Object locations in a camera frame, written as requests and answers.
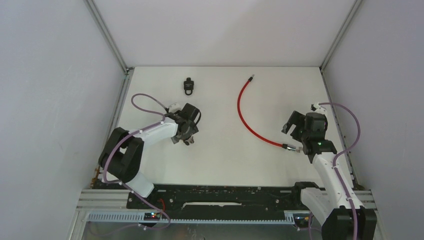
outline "white tabletop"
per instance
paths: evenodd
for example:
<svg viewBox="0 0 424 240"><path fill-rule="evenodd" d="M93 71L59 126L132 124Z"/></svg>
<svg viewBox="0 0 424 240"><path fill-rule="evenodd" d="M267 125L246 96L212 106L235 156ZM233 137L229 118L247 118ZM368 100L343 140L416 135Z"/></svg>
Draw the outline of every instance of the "white tabletop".
<svg viewBox="0 0 424 240"><path fill-rule="evenodd" d="M293 111L306 114L312 103L328 102L318 67L136 67L119 127L138 129L159 120L157 115L132 106L131 97L137 93L149 94L165 106L190 103L201 111L194 144L173 144L166 139L143 150L141 169L147 179L155 184L280 187L311 181L323 187L306 155L263 142L242 124L237 98L252 74L255 77L241 99L246 122L274 142L302 146L281 130ZM194 81L191 96L183 90L188 77ZM146 97L137 97L135 103L164 112ZM333 113L330 107L327 110L326 139L340 152L343 148ZM345 157L339 162L349 176Z"/></svg>

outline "gray floor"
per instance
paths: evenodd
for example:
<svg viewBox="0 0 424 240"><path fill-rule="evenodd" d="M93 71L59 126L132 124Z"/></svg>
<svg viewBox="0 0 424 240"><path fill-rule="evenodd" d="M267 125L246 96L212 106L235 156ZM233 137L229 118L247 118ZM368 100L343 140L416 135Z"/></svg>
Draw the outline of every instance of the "gray floor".
<svg viewBox="0 0 424 240"><path fill-rule="evenodd" d="M93 233L106 234L126 223L91 223ZM158 231L132 227L114 235L96 237L86 228L85 240L308 240L307 230L296 231L291 225L258 224L172 224ZM312 230L314 240L321 240L321 233Z"/></svg>

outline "black padlock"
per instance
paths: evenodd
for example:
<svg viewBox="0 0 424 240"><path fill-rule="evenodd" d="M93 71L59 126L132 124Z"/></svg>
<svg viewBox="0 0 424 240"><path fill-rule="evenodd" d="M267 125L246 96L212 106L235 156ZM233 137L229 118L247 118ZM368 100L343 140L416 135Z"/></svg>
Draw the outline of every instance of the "black padlock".
<svg viewBox="0 0 424 240"><path fill-rule="evenodd" d="M187 79L184 81L185 95L190 96L193 93L194 88L195 88L195 82L192 81L191 77L187 77Z"/></svg>

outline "red tube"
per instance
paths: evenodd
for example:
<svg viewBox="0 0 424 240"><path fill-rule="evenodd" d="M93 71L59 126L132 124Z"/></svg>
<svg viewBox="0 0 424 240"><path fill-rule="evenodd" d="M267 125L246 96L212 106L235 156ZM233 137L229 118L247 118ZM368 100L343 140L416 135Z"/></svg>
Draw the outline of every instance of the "red tube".
<svg viewBox="0 0 424 240"><path fill-rule="evenodd" d="M282 148L283 147L283 144L281 144L281 143L277 143L277 142L274 142L274 141L271 141L271 140L268 140L268 139L266 139L265 137L263 137L263 136L261 136L261 135L259 135L259 134L257 134L253 129L251 129L251 127L246 123L246 121L245 121L245 119L243 118L243 115L242 115L242 111L240 110L240 100L242 99L242 94L243 94L243 92L245 91L245 88L248 86L248 84L251 82L251 79L249 78L249 80L247 80L247 82L246 82L246 84L243 86L243 88L241 89L241 91L240 91L240 94L238 95L238 99L237 99L237 111L238 111L238 116L240 117L240 120L243 122L243 124L244 124L244 126L246 126L246 128L253 134L253 135L255 135L256 137L258 137L259 139L261 139L262 141L264 141L264 142L267 142L267 143L269 143L269 144L272 144L272 145L274 145L274 146L277 146L277 147L280 147L280 148Z"/></svg>

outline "white wall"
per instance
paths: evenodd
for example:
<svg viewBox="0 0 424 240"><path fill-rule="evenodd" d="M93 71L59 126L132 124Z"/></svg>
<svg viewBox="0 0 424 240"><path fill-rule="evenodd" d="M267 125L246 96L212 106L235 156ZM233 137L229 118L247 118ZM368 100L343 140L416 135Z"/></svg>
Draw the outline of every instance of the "white wall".
<svg viewBox="0 0 424 240"><path fill-rule="evenodd" d="M389 236L422 239L424 208L424 1L364 1L328 66L334 102L357 114L352 153ZM355 125L338 111L350 143Z"/></svg>
<svg viewBox="0 0 424 240"><path fill-rule="evenodd" d="M65 239L123 73L82 0L3 0L0 35L0 239Z"/></svg>
<svg viewBox="0 0 424 240"><path fill-rule="evenodd" d="M95 2L130 67L318 67L354 0Z"/></svg>

